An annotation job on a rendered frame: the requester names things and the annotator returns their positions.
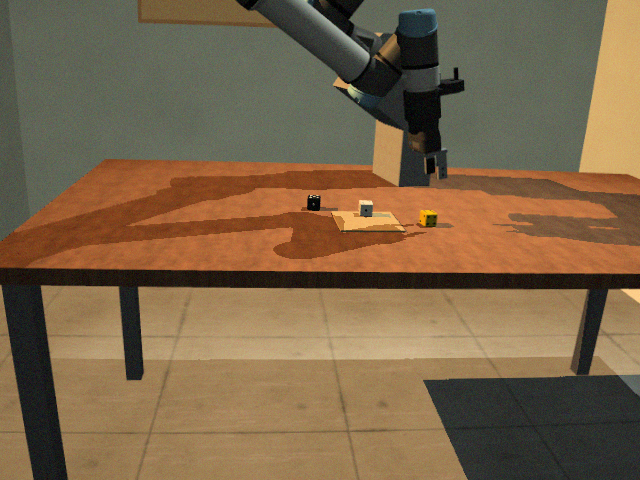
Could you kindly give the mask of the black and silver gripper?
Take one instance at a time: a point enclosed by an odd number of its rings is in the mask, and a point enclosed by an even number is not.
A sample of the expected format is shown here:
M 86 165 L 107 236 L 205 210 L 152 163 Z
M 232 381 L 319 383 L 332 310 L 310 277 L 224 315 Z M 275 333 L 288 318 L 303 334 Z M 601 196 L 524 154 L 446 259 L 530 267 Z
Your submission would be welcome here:
M 438 128 L 441 118 L 440 96 L 464 91 L 464 80 L 458 78 L 458 67 L 454 68 L 454 78 L 440 80 L 439 66 L 420 70 L 402 69 L 401 79 L 406 89 L 403 97 L 405 120 L 409 125 L 408 148 L 424 154 L 427 175 L 436 173 L 436 156 L 437 179 L 445 179 L 448 149 L 441 149 Z

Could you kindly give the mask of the white die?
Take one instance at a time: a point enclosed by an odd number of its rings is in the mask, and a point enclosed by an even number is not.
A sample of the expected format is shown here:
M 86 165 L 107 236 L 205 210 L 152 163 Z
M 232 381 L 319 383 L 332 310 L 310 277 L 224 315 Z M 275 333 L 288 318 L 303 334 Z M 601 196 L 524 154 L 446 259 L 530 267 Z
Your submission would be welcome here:
M 372 213 L 373 213 L 373 203 L 372 203 L 372 201 L 360 200 L 359 201 L 358 213 L 359 213 L 359 216 L 370 216 L 371 217 Z

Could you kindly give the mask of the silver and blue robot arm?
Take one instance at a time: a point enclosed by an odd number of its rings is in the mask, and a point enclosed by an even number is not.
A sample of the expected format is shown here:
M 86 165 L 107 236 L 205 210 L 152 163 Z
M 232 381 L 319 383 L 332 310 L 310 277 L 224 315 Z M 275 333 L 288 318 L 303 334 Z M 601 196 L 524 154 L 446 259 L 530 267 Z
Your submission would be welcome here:
M 351 97 L 366 109 L 386 97 L 402 69 L 439 65 L 433 9 L 401 12 L 396 31 L 382 47 L 377 34 L 349 20 L 364 0 L 236 1 L 248 11 L 258 11 L 335 71 L 350 84 Z

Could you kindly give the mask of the yellow die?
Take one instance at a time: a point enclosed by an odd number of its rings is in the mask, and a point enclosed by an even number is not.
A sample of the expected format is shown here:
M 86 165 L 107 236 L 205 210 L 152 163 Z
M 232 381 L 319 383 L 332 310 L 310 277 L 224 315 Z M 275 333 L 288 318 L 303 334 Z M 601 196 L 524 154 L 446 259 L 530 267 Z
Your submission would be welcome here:
M 436 226 L 438 214 L 432 210 L 421 210 L 419 223 L 424 227 Z

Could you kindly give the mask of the tan square mat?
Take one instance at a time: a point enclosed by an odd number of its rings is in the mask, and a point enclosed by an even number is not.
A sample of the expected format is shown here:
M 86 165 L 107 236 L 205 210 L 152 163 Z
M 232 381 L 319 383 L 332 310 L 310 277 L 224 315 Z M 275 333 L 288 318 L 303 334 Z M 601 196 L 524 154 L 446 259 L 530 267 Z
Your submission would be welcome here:
M 358 211 L 331 211 L 340 232 L 405 232 L 391 212 L 359 216 Z

